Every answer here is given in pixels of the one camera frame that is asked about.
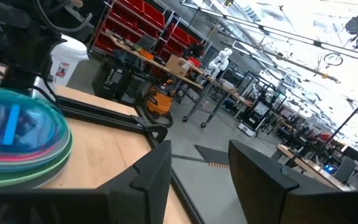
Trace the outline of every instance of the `ceiling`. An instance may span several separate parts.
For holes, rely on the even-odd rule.
[[[351,17],[358,15],[358,0],[238,0],[234,1],[230,7],[225,6],[223,0],[181,1],[196,4],[202,9],[208,9],[217,14],[234,17],[234,19],[226,20],[216,16],[221,24],[231,27],[231,36],[243,42],[232,41],[230,44],[235,44],[241,50],[257,57],[265,67],[283,76],[291,77],[292,84],[296,83],[295,86],[291,86],[300,88],[299,90],[303,92],[301,97],[306,98],[305,95],[318,94],[322,100],[318,100],[315,106],[328,117],[334,128],[339,127],[358,106],[358,59],[341,55],[343,63],[339,66],[332,66],[323,59],[325,55],[332,53],[330,50],[305,44],[296,39],[262,32],[258,28],[241,22],[233,22],[236,19],[250,21],[353,50],[352,43],[348,43],[353,36],[346,32],[344,26]],[[262,50],[256,50],[250,45],[260,47]],[[328,78],[324,79],[315,72],[279,60],[264,51],[281,53],[284,58],[337,78],[340,83]],[[341,131],[341,136],[350,138],[348,141],[356,142],[354,144],[358,145],[358,115],[345,126]]]

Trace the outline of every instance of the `black metal frame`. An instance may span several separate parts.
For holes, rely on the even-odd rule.
[[[116,111],[106,110],[104,108],[89,105],[87,103],[62,96],[59,96],[58,98],[61,105],[60,109],[65,117],[143,134],[152,149],[156,148],[158,144],[164,140],[168,133],[165,127],[162,128],[159,125],[148,125],[141,117],[129,116]],[[191,222],[194,224],[205,224],[205,221],[201,217],[199,211],[195,207],[173,168],[171,185],[175,193],[178,195],[178,198],[185,208]]]

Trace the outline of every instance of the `storage rack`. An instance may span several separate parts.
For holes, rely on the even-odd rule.
[[[165,61],[171,54],[181,55],[191,43],[203,43],[205,52],[211,45],[171,9],[154,1],[110,0],[110,3],[94,35],[92,49],[99,53],[111,54],[117,48],[107,30],[131,42],[137,42],[148,34],[155,39],[152,50]],[[163,73],[157,68],[151,71],[155,75]]]

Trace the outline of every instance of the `cardboard box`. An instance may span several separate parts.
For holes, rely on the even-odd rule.
[[[185,59],[177,57],[176,55],[171,55],[165,66],[181,77],[185,77],[187,71],[190,69],[190,64]]]

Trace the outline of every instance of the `white humanoid robot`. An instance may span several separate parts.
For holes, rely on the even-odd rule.
[[[224,50],[221,50],[209,64],[208,69],[206,71],[206,74],[211,76],[212,78],[216,78],[216,75],[220,71],[225,71],[227,69],[227,66],[229,66],[229,56],[233,54],[233,51],[229,48],[225,48]]]

